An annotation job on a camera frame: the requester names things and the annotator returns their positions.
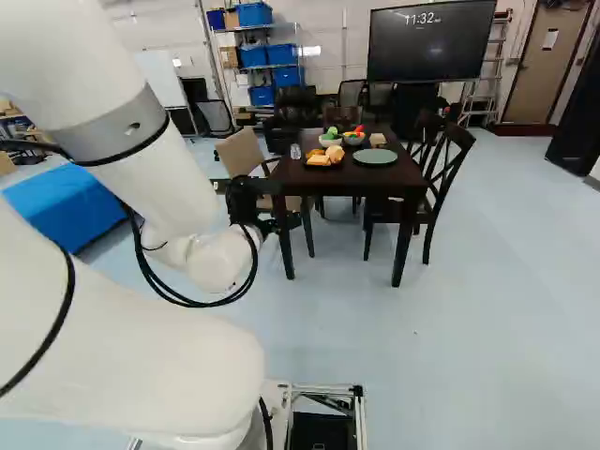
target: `whiteboard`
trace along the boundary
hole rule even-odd
[[[163,107],[185,108],[188,105],[169,52],[151,50],[137,52],[134,56],[143,76]]]

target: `robotic arm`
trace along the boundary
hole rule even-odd
[[[235,223],[202,236],[217,215],[213,187],[97,0],[8,0],[0,23],[3,94],[145,218],[142,245],[161,247],[150,253],[208,291],[231,287],[248,270],[248,236]],[[260,248],[260,224],[242,225]],[[264,375],[251,334],[116,285],[1,199],[0,247],[0,417],[116,428],[182,450],[244,439]],[[66,305],[52,346],[3,393]]]

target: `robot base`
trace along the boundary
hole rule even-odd
[[[368,450],[365,397],[360,385],[268,381],[262,398],[271,415],[273,450]],[[140,439],[127,450],[168,450]],[[266,450],[263,417],[256,409],[237,450]]]

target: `blue storage bin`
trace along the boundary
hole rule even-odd
[[[253,68],[255,66],[266,66],[266,51],[263,45],[240,48],[240,56],[242,57],[242,65],[245,68]]]
[[[250,87],[250,102],[254,106],[267,106],[275,104],[275,95],[272,86]]]
[[[225,9],[211,9],[206,11],[206,18],[208,24],[213,30],[224,30],[225,29]]]
[[[276,87],[298,86],[304,84],[304,68],[300,67],[279,67],[273,70]]]
[[[273,9],[266,3],[245,3],[237,6],[240,26],[268,25],[273,23]]]
[[[269,64],[295,64],[296,46],[293,44],[267,45],[266,55]]]

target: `dining table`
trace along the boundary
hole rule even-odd
[[[305,161],[284,155],[269,179],[279,184],[278,195],[273,196],[274,213],[280,224],[279,243],[285,273],[294,279],[292,242],[287,225],[286,196],[301,197],[394,197],[403,201],[402,217],[397,234],[397,245],[392,270],[392,286],[398,287],[406,263],[417,209],[427,192],[428,184],[418,165],[413,161],[396,134],[386,124],[366,125],[367,137],[360,146],[344,146],[346,155],[338,166],[307,167]],[[383,146],[397,154],[394,164],[384,167],[358,165],[353,161],[353,152],[369,148],[369,136],[382,133],[386,144]],[[321,148],[319,136],[323,129],[305,128],[299,134],[299,145],[303,154]]]

